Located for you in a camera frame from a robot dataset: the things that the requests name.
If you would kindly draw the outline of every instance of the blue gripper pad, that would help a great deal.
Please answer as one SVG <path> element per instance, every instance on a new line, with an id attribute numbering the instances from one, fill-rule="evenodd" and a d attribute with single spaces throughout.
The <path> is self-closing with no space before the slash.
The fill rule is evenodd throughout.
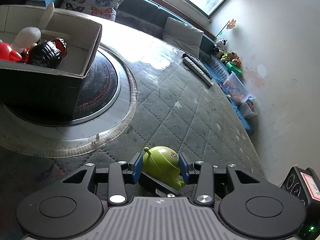
<path id="1" fill-rule="evenodd" d="M 179 153 L 179 169 L 181 172 L 181 176 L 183 177 L 183 181 L 188 184 L 190 179 L 188 164 L 186 160 L 183 158 L 182 154 Z"/>
<path id="2" fill-rule="evenodd" d="M 136 158 L 133 164 L 132 181 L 134 183 L 138 183 L 140 174 L 142 172 L 142 167 L 143 167 L 143 155 L 142 153 L 140 153 L 140 155 Z"/>

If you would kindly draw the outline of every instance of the stuffed animal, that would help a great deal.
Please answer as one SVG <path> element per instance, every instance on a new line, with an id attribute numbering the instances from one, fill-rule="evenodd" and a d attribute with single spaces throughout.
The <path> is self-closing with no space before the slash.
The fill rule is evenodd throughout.
<path id="1" fill-rule="evenodd" d="M 230 58 L 230 61 L 238 57 L 238 54 L 236 52 L 228 51 L 227 52 L 228 57 Z"/>
<path id="2" fill-rule="evenodd" d="M 210 49 L 210 51 L 212 52 L 212 53 L 219 53 L 219 48 L 217 47 L 217 45 L 216 44 L 213 44 L 213 46 L 212 46 L 212 48 Z"/>
<path id="3" fill-rule="evenodd" d="M 219 53 L 217 53 L 217 58 L 218 59 L 221 59 L 221 57 L 222 57 L 222 55 L 224 54 L 224 51 L 222 51 L 222 50 L 219 50 Z"/>
<path id="4" fill-rule="evenodd" d="M 237 67 L 241 67 L 242 62 L 239 60 L 239 57 L 235 57 L 232 60 L 232 63 L 235 64 Z"/>
<path id="5" fill-rule="evenodd" d="M 224 46 L 226 45 L 226 43 L 227 43 L 227 41 L 228 40 L 218 40 L 218 41 L 216 41 L 216 45 L 219 47 L 219 48 L 222 48 L 222 50 L 223 50 L 223 48 L 224 48 Z"/>
<path id="6" fill-rule="evenodd" d="M 227 64 L 228 62 L 230 62 L 230 57 L 228 56 L 227 53 L 223 53 L 222 56 L 221 56 L 221 59 L 220 61 L 223 63 L 223 64 Z"/>

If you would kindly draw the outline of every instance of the green toy bucket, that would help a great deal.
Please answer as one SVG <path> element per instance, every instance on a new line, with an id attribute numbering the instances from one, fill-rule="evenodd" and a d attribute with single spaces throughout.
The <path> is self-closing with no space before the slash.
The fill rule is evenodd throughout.
<path id="1" fill-rule="evenodd" d="M 233 63 L 231 62 L 228 62 L 227 63 L 227 70 L 232 73 L 232 71 L 234 73 L 236 73 L 238 76 L 241 76 L 242 75 L 242 71 Z"/>

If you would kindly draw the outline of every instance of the green android toy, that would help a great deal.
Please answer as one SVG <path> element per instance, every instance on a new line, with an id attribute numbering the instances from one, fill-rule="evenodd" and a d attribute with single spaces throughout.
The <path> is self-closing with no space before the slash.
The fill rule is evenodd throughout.
<path id="1" fill-rule="evenodd" d="M 180 174 L 179 155 L 174 150 L 165 146 L 156 146 L 151 149 L 145 147 L 144 151 L 146 153 L 143 156 L 143 172 L 175 190 L 186 185 L 183 180 L 177 180 Z"/>

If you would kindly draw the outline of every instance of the wall stain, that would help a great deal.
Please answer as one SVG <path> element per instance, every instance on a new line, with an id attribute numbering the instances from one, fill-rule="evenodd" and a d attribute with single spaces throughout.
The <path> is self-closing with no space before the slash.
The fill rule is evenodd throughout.
<path id="1" fill-rule="evenodd" d="M 250 70 L 248 67 L 243 71 L 243 77 L 246 82 L 251 82 L 255 88 L 264 87 L 264 80 L 260 77 L 258 72 Z"/>

